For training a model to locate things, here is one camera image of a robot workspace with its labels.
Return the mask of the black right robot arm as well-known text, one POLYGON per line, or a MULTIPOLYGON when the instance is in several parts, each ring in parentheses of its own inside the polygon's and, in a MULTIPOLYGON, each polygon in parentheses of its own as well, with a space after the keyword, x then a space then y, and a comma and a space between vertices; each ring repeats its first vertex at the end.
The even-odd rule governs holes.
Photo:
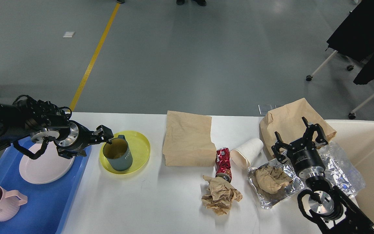
POLYGON ((305 117, 303 136, 289 144, 275 132, 272 151, 280 163, 287 160, 296 175, 304 179, 307 189, 297 196, 302 215, 315 223, 323 234, 374 234, 374 223, 338 186, 332 186, 325 177, 325 165, 317 147, 328 145, 323 128, 305 117))

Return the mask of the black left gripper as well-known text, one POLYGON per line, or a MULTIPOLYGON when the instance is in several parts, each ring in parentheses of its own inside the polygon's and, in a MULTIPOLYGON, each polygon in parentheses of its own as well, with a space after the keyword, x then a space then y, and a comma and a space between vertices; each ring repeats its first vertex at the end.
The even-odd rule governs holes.
POLYGON ((92 141, 92 145, 101 143, 112 144, 114 138, 110 128, 100 125, 95 131, 91 131, 76 121, 70 122, 69 133, 63 140, 55 140, 56 150, 60 157, 72 159, 75 156, 86 157, 84 150, 92 141))

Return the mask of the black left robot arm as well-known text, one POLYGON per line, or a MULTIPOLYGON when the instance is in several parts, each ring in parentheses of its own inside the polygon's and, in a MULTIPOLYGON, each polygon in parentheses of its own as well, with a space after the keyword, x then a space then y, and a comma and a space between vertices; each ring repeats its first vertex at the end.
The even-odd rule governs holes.
POLYGON ((86 156, 90 145, 111 144, 112 130, 100 125, 91 131, 71 120, 69 107, 58 107, 49 101, 18 96, 12 105, 0 104, 0 151, 13 146, 28 158, 42 156, 53 142, 60 157, 86 156))

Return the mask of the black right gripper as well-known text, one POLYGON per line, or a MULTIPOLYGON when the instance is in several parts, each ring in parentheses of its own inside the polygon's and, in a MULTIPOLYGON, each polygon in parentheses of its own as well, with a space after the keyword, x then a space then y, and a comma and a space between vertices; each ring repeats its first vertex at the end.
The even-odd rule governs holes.
POLYGON ((303 137, 286 144, 282 141, 279 132, 275 132, 276 142, 271 147, 276 160, 282 164, 292 164, 295 173, 301 179, 313 176, 324 176, 325 165, 316 148, 328 145, 323 128, 319 124, 308 122, 302 117, 306 130, 303 137), (280 149, 287 150, 283 155, 280 149))

